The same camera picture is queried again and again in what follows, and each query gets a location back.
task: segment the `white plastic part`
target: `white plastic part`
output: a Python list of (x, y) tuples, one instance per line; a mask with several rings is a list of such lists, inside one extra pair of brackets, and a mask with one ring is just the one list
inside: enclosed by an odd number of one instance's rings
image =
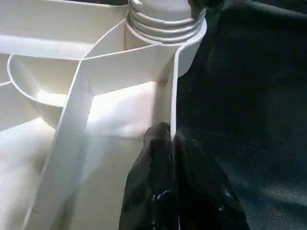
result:
[(11, 55), (11, 82), (53, 128), (57, 128), (78, 61)]
[[(18, 3), (0, 8), (0, 17), (18, 18), (11, 28), (5, 22), (0, 32), (0, 50), (11, 54), (0, 54), (0, 103), (6, 108), (0, 114), (0, 149), (14, 152), (11, 162), (23, 172), (16, 173), (17, 184), (7, 182), (8, 191), (25, 182), (28, 193), (21, 201), (16, 192), (11, 207), (0, 208), (1, 229), (18, 228), (29, 206), (23, 230), (115, 230), (126, 177), (145, 131), (163, 121), (175, 136), (177, 79), (190, 68), (206, 21), (197, 22), (191, 38), (164, 43), (139, 33), (127, 6)], [(55, 12), (63, 14), (55, 17)], [(20, 30), (21, 22), (27, 31)], [(50, 126), (56, 129), (51, 146)], [(32, 164), (23, 156), (40, 152), (40, 163), (27, 166), (36, 174), (22, 171), (23, 164)], [(8, 223), (18, 205), (22, 215)]]
[(190, 0), (130, 0), (129, 15), (131, 26), (140, 35), (174, 44), (199, 32), (205, 10)]

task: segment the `black rubber glove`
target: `black rubber glove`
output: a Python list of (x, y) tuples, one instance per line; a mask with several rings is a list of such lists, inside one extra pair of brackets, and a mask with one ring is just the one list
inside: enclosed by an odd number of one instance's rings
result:
[(213, 157), (182, 134), (173, 144), (166, 123), (146, 132), (127, 178), (119, 230), (248, 230), (245, 213)]
[(175, 163), (169, 125), (147, 130), (126, 182), (119, 230), (176, 230)]
[(182, 132), (175, 143), (181, 230), (249, 230), (229, 179), (214, 158)]

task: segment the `plastic tray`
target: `plastic tray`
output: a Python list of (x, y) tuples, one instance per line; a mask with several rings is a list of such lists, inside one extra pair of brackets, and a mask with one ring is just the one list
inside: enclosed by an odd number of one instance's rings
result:
[(174, 136), (177, 78), (206, 23), (188, 42), (163, 45), (135, 33), (127, 9), (1, 6), (1, 229), (117, 229), (145, 131), (167, 122)]

